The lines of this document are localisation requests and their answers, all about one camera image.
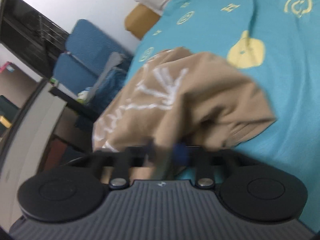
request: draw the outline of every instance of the chair backrest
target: chair backrest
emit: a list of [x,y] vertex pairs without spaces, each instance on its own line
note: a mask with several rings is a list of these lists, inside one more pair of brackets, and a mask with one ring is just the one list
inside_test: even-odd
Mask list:
[[75,94],[93,86],[112,52],[132,55],[91,22],[78,20],[53,70],[53,77]]
[[66,49],[97,76],[104,70],[112,52],[131,56],[117,42],[84,19],[77,21],[66,41]]

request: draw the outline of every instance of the gray ribbed plate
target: gray ribbed plate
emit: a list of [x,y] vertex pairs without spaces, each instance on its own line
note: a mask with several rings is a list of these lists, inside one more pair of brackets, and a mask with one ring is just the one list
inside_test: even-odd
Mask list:
[[216,195],[189,181],[135,181],[112,191],[92,214],[64,224],[27,220],[11,231],[16,240],[309,240],[298,220],[262,225],[228,212]]

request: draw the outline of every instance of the bed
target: bed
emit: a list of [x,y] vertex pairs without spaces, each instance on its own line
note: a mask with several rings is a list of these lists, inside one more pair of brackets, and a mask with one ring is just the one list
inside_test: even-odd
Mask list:
[[156,53],[184,46],[228,60],[266,92],[277,121],[236,148],[308,188],[300,217],[320,230],[319,0],[171,0],[162,17],[139,4],[126,27],[143,39],[127,81]]

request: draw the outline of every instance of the yellow box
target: yellow box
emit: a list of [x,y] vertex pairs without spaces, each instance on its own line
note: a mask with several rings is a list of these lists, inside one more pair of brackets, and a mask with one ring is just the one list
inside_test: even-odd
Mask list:
[[11,123],[3,115],[0,115],[0,123],[3,124],[6,128],[11,127]]

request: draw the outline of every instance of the white wall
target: white wall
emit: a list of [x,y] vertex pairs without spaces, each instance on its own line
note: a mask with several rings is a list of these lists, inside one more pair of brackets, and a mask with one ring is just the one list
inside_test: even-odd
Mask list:
[[0,44],[0,66],[2,66],[7,61],[10,61],[17,65],[24,73],[33,78],[35,81],[39,82],[42,77],[36,72],[27,67],[21,60],[19,60],[15,55],[8,51],[2,44]]
[[69,33],[78,19],[87,19],[131,52],[139,43],[124,29],[124,18],[135,7],[134,0],[24,1]]

